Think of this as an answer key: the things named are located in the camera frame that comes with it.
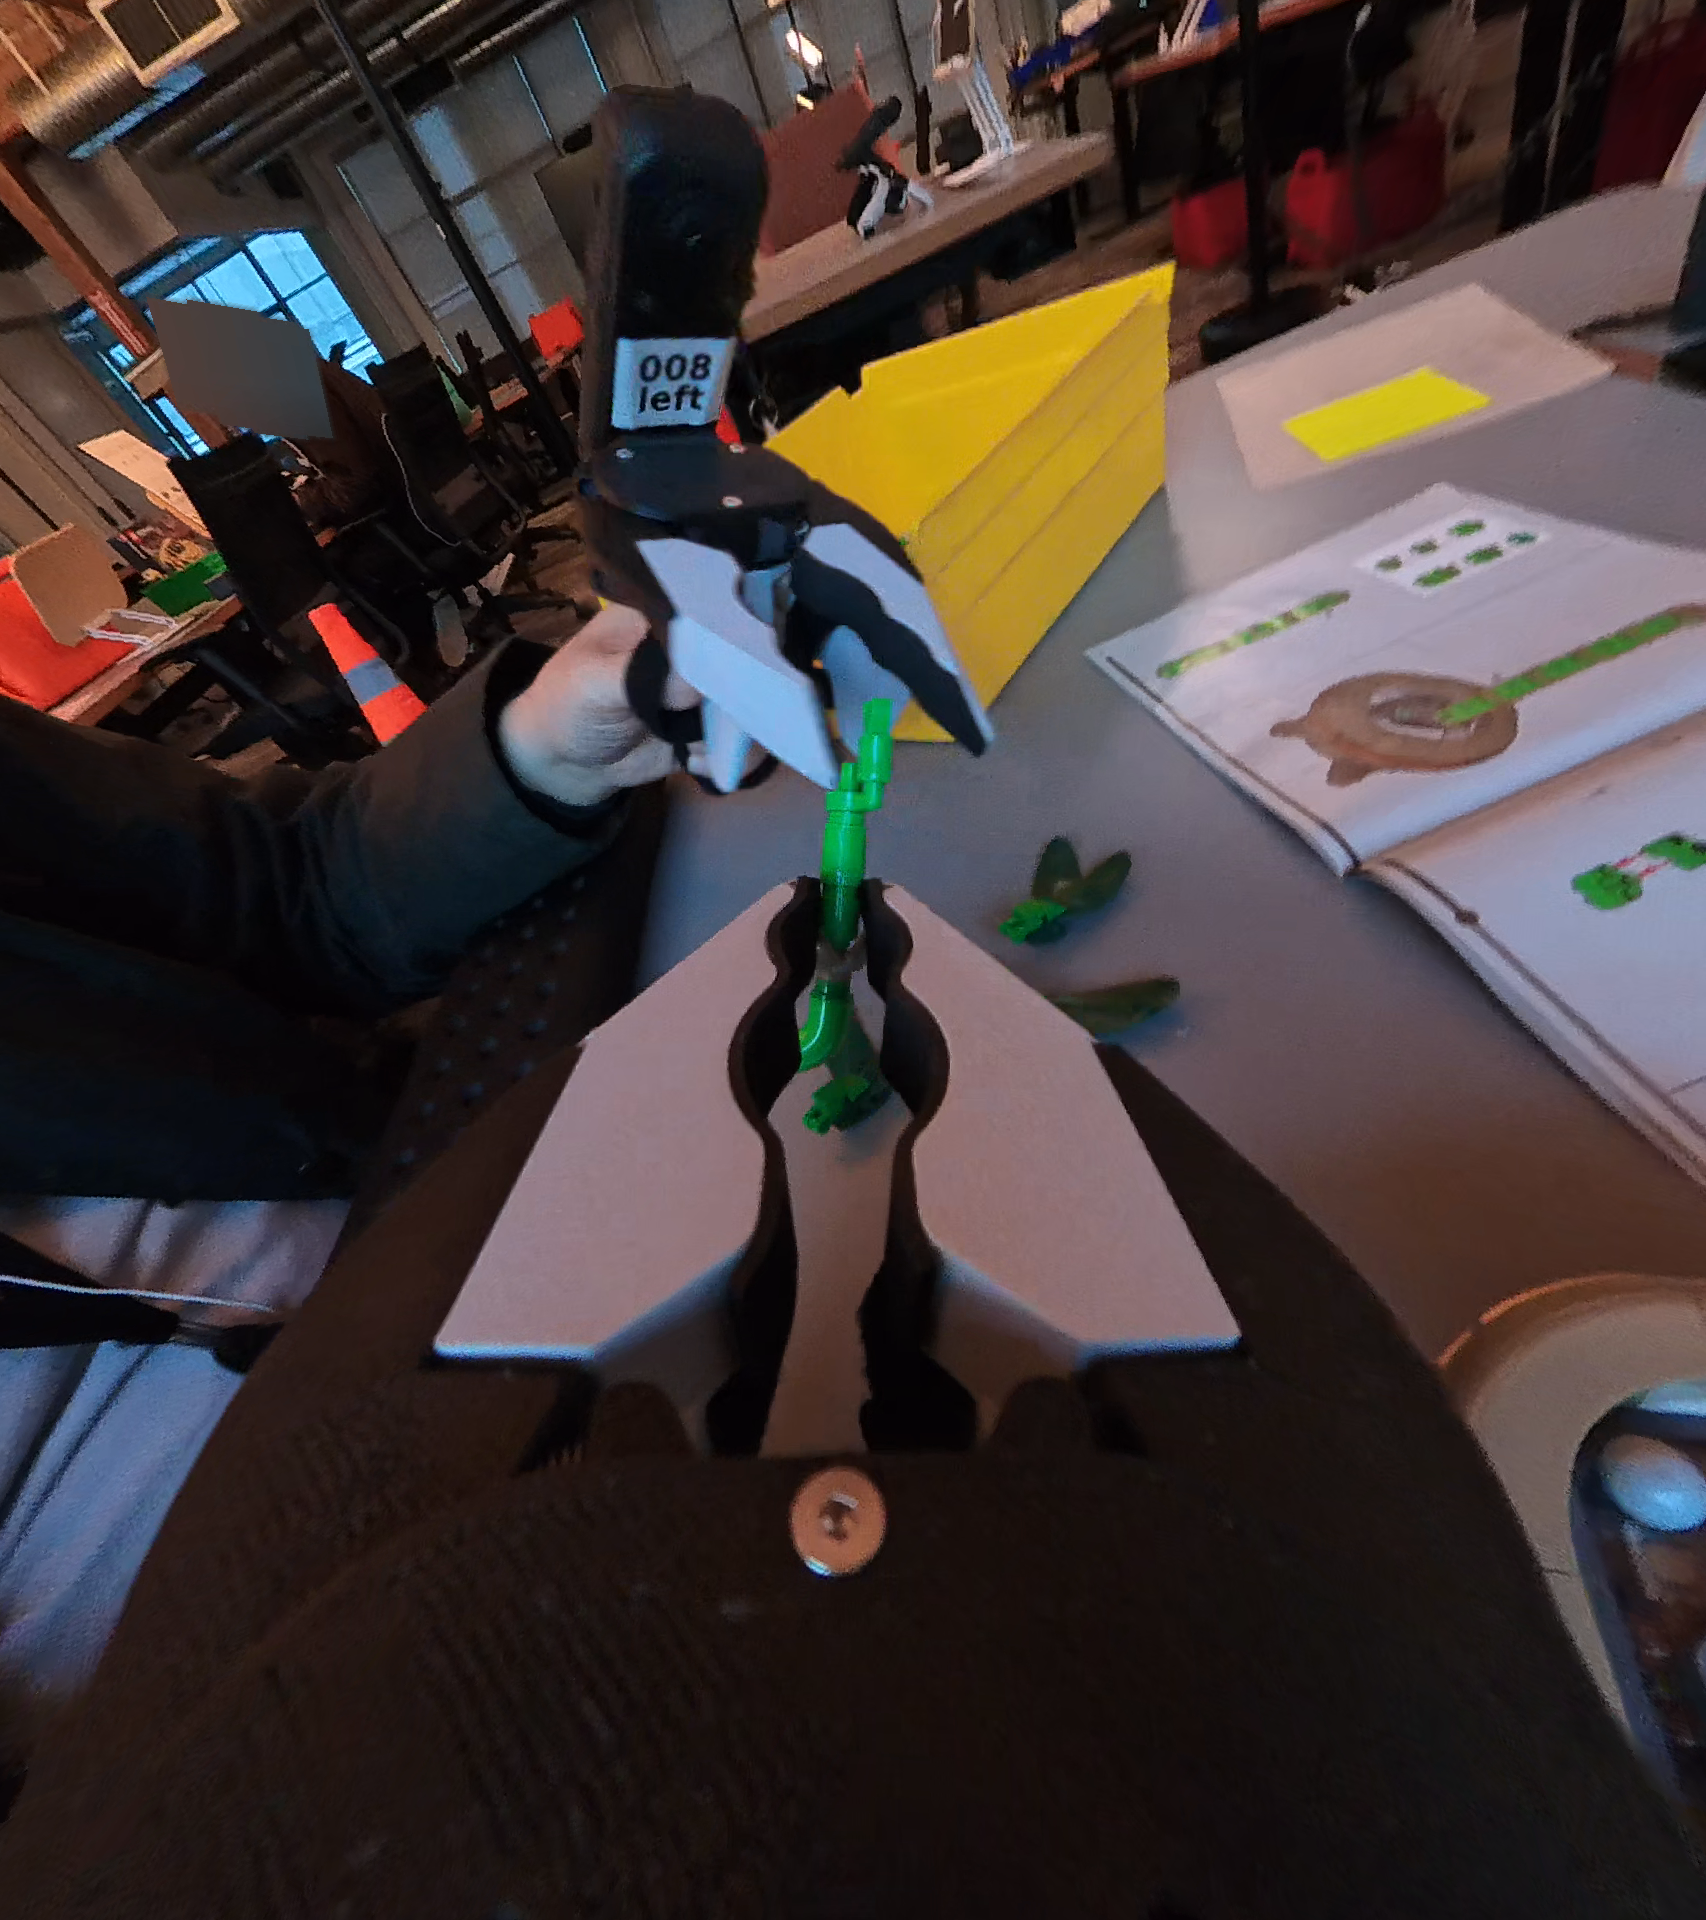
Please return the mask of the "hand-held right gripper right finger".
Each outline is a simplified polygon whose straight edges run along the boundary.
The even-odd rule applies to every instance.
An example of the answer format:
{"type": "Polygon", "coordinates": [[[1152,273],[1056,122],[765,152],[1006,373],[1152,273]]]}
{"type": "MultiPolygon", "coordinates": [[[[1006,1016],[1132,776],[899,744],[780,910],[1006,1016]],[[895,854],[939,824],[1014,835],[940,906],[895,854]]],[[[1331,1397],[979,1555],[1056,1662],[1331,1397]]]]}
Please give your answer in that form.
{"type": "Polygon", "coordinates": [[[861,1301],[869,1451],[966,1451],[1032,1381],[1239,1345],[1108,1054],[907,890],[866,884],[895,1146],[861,1301]]]}

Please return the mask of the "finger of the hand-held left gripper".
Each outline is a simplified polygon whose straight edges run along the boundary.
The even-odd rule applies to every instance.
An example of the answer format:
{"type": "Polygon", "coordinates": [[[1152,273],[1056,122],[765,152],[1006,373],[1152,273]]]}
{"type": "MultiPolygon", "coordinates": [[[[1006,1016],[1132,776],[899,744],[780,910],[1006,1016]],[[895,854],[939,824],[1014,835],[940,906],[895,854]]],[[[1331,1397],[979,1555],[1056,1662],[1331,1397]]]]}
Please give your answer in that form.
{"type": "Polygon", "coordinates": [[[794,556],[794,613],[824,639],[846,631],[869,668],[960,744],[986,758],[994,728],[905,547],[869,515],[818,518],[794,556]]]}
{"type": "Polygon", "coordinates": [[[640,540],[637,556],[672,617],[663,652],[698,695],[703,725],[692,770],[713,790],[740,790],[755,750],[824,790],[840,780],[827,709],[811,679],[788,662],[777,629],[744,600],[744,570],[698,540],[640,540]]]}

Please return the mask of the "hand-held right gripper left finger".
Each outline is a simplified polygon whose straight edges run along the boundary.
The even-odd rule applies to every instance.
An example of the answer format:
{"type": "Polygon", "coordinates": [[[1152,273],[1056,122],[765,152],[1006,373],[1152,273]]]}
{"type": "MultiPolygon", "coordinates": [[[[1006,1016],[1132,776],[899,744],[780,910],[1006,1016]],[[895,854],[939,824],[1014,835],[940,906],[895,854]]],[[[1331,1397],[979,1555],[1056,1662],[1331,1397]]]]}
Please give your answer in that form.
{"type": "Polygon", "coordinates": [[[799,1293],[770,1116],[818,931],[788,881],[580,1043],[433,1359],[652,1386],[707,1451],[763,1448],[799,1293]]]}

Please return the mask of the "green toy leaf pair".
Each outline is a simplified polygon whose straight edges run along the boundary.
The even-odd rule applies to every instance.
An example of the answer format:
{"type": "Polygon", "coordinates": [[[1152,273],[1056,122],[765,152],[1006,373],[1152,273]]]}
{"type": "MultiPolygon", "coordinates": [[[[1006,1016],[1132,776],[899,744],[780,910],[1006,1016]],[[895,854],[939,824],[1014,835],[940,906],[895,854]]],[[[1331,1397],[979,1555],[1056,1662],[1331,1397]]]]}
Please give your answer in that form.
{"type": "Polygon", "coordinates": [[[1028,895],[1010,909],[999,934],[1014,947],[1054,947],[1082,925],[1082,920],[1112,906],[1127,877],[1127,851],[1115,851],[1083,869],[1076,846],[1065,835],[1056,835],[1045,843],[1034,865],[1028,895]]]}
{"type": "Polygon", "coordinates": [[[1097,1043],[1108,1043],[1172,1012],[1180,993],[1176,976],[1149,975],[1105,987],[1051,990],[1043,998],[1097,1043]]]}

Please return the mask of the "yellow plastic bin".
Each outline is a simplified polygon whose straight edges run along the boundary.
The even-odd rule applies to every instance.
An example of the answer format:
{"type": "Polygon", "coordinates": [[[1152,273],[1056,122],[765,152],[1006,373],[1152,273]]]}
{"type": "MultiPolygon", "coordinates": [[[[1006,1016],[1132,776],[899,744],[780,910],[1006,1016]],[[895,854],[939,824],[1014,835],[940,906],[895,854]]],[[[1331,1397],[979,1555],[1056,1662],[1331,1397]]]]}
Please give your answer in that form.
{"type": "Polygon", "coordinates": [[[770,451],[907,552],[986,705],[1164,488],[1172,262],[866,364],[770,451]]]}

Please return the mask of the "green toy branch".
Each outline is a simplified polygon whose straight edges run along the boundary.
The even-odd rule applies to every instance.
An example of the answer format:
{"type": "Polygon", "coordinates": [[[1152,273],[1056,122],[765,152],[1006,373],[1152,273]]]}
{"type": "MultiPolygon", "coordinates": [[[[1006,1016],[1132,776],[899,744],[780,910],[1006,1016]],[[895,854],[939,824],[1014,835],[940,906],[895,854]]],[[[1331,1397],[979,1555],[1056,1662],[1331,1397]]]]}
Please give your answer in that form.
{"type": "Polygon", "coordinates": [[[895,705],[864,703],[854,759],[824,805],[820,938],[816,979],[799,1030],[799,1064],[827,1069],[803,1113],[810,1134],[827,1138],[876,1116],[891,1098],[880,1054],[855,1012],[854,976],[864,968],[866,821],[883,806],[891,755],[895,705]]]}

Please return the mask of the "person's left forearm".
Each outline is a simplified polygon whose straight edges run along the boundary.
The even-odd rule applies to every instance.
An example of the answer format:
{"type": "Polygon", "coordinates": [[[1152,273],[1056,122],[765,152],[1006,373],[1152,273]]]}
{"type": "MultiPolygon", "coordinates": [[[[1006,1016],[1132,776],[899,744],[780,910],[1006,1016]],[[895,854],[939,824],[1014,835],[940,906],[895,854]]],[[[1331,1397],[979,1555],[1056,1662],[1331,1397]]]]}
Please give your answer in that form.
{"type": "Polygon", "coordinates": [[[351,1197],[388,1113],[364,1036],[618,829],[506,770],[500,709],[555,652],[253,780],[0,696],[0,1197],[351,1197]]]}

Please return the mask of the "grey desk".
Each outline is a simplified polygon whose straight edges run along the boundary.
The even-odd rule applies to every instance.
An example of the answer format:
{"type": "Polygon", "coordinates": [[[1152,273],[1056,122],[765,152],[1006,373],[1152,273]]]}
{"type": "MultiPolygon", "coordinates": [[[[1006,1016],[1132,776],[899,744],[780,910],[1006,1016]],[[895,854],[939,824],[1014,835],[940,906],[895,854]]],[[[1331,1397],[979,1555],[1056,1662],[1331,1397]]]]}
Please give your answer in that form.
{"type": "Polygon", "coordinates": [[[1370,1278],[1423,1356],[1582,1278],[1706,1281],[1706,1187],[1533,1043],[1426,925],[1335,877],[1176,747],[1083,650],[1453,481],[1706,547],[1706,395],[1611,375],[1435,445],[1254,491],[1220,370],[1164,395],[1164,493],[999,700],[999,744],[903,755],[880,872],[994,947],[1051,835],[1132,851],[1119,909],[1034,958],[1045,984],[1176,975],[1149,1069],[1370,1278]]]}

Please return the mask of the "person's left hand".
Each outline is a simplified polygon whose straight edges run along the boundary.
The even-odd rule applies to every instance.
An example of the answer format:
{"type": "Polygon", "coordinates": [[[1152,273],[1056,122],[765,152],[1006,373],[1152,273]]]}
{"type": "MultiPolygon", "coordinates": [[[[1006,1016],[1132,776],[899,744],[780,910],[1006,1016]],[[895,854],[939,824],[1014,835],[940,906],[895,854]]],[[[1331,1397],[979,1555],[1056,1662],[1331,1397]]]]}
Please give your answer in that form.
{"type": "Polygon", "coordinates": [[[647,636],[641,613],[606,607],[500,709],[493,736],[524,792],[598,809],[674,773],[674,747],[651,733],[626,691],[647,636]]]}

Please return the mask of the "black perforated surface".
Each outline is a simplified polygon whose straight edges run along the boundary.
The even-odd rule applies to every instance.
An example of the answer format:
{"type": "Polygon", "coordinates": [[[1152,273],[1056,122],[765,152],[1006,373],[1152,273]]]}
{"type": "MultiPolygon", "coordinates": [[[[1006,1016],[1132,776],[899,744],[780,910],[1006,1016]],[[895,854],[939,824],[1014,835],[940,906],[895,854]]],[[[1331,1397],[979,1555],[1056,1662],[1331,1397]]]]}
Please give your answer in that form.
{"type": "Polygon", "coordinates": [[[462,960],[417,1032],[385,1141],[406,1183],[470,1121],[615,1016],[640,979],[652,855],[600,854],[507,913],[462,960]]]}

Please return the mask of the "grey background table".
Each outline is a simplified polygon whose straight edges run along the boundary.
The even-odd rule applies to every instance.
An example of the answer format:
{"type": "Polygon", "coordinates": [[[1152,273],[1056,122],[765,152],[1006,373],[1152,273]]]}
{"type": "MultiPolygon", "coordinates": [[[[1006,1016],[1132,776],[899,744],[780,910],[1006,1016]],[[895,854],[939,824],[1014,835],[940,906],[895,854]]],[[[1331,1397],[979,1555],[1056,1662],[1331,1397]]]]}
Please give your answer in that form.
{"type": "Polygon", "coordinates": [[[846,223],[820,227],[758,263],[740,340],[765,343],[869,289],[899,282],[907,268],[954,255],[988,227],[1054,203],[1115,160],[1112,133],[1045,140],[997,161],[972,183],[935,188],[931,209],[912,211],[864,240],[846,223]]]}

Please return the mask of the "orange traffic cone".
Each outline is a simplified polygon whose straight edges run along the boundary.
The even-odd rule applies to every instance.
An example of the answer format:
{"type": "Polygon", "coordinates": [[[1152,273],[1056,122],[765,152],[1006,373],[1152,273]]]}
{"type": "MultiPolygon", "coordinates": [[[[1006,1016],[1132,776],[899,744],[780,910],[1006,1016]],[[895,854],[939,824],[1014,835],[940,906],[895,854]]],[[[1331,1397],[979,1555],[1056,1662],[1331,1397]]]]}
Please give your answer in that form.
{"type": "Polygon", "coordinates": [[[388,663],[337,604],[308,613],[308,622],[332,658],[347,691],[378,747],[392,744],[429,711],[425,700],[388,663]]]}

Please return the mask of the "black floor lamp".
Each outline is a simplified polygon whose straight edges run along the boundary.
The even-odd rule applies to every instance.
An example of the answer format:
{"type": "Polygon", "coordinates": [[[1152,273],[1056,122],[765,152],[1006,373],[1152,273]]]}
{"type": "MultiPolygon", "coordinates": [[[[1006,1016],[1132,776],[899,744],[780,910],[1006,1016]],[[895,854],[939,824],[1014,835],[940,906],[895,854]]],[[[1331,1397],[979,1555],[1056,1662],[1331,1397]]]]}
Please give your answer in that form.
{"type": "Polygon", "coordinates": [[[1215,369],[1237,353],[1272,343],[1276,337],[1320,318],[1329,310],[1326,289],[1272,289],[1272,231],[1271,231],[1271,148],[1267,148],[1267,87],[1259,44],[1259,4],[1235,5],[1235,46],[1239,60],[1239,181],[1245,209],[1245,299],[1215,314],[1200,330],[1202,362],[1215,369]]]}

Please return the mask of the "tan toy pot base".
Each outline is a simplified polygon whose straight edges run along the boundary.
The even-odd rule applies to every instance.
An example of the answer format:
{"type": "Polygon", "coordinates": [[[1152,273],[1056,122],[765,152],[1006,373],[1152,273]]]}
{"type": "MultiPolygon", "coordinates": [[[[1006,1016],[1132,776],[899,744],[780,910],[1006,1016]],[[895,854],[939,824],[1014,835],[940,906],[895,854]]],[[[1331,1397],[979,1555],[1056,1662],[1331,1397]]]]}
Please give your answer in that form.
{"type": "Polygon", "coordinates": [[[1440,1368],[1586,1667],[1706,1850],[1706,1281],[1531,1290],[1440,1368]]]}

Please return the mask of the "red container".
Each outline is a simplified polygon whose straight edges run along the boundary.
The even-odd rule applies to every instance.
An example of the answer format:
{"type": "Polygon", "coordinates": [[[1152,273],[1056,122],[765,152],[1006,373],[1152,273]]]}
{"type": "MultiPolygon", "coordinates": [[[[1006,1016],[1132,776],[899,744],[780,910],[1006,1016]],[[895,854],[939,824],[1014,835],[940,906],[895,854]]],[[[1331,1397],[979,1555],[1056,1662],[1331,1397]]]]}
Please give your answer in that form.
{"type": "MultiPolygon", "coordinates": [[[[1291,172],[1267,189],[1267,262],[1278,273],[1291,263],[1286,199],[1291,172]]],[[[1172,255],[1183,273],[1217,273],[1249,257],[1249,199],[1243,179],[1190,189],[1169,203],[1172,255]]]]}
{"type": "Polygon", "coordinates": [[[1367,138],[1357,166],[1302,152],[1283,189],[1286,263],[1334,268],[1431,223],[1446,203],[1446,148],[1444,115],[1418,104],[1367,138]]]}

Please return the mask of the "white sheet with yellow patch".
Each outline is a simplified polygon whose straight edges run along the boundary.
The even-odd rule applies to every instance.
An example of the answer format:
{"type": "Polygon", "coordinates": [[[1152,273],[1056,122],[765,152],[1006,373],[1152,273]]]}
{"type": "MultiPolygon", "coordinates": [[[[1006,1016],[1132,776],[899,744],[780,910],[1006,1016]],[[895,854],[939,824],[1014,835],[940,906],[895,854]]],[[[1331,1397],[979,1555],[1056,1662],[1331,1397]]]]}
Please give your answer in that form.
{"type": "Polygon", "coordinates": [[[1335,337],[1220,375],[1259,491],[1574,395],[1604,353],[1545,330],[1483,286],[1460,286],[1335,337]]]}

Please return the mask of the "open building booklet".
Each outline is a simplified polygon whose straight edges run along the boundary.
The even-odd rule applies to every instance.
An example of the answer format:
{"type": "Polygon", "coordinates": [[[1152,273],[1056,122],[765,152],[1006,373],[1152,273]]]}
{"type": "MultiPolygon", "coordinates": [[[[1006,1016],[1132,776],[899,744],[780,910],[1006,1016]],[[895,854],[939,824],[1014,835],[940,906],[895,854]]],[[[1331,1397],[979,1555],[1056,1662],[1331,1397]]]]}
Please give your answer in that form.
{"type": "Polygon", "coordinates": [[[1706,550],[1437,482],[1089,662],[1706,1187],[1706,550]]]}

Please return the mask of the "person's pale shirt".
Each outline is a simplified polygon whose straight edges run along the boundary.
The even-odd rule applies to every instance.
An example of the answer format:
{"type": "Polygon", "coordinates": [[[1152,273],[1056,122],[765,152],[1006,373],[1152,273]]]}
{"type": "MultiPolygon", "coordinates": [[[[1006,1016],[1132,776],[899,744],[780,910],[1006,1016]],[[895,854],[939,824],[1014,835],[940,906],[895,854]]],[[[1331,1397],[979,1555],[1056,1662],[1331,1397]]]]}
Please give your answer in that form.
{"type": "MultiPolygon", "coordinates": [[[[347,1213],[347,1200],[35,1200],[0,1201],[0,1228],[111,1287],[299,1309],[347,1213]]],[[[81,1687],[238,1386],[193,1348],[0,1353],[0,1687],[81,1687]]]]}

